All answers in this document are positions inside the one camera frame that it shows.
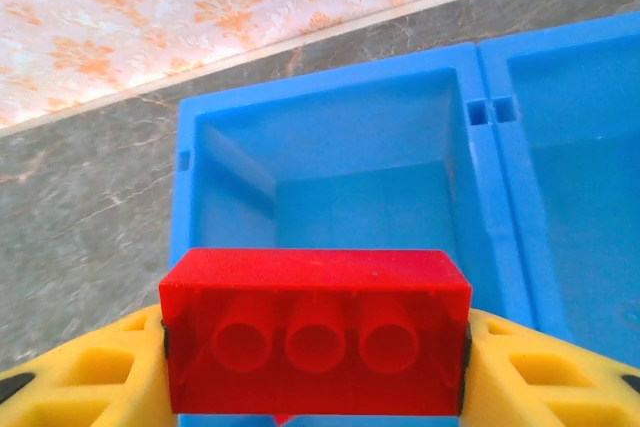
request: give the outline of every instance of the gray marble floor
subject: gray marble floor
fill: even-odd
[[[0,138],[0,370],[157,301],[180,99],[638,9],[461,0]]]

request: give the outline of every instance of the blue storage box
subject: blue storage box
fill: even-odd
[[[640,13],[479,46],[541,330],[640,363]]]
[[[192,247],[443,249],[475,307],[638,365],[638,185],[635,13],[186,99],[170,263]],[[292,420],[360,424],[457,420]]]
[[[443,249],[476,307],[533,326],[487,121],[473,44],[186,99],[171,265],[191,247]]]

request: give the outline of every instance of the lego brick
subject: lego brick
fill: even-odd
[[[174,412],[458,413],[471,287],[444,252],[193,249],[159,292]]]

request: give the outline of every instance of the marble tile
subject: marble tile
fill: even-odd
[[[180,99],[637,9],[461,0],[0,138],[0,370],[157,301]]]

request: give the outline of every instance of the yellow plastic piece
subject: yellow plastic piece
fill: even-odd
[[[169,427],[160,306],[139,310],[6,372],[30,383],[0,404],[2,427]]]
[[[460,425],[640,426],[640,370],[486,312],[470,315],[472,348]]]
[[[160,306],[0,374],[35,379],[0,405],[2,427],[169,427]],[[472,310],[463,426],[640,426],[640,370]]]

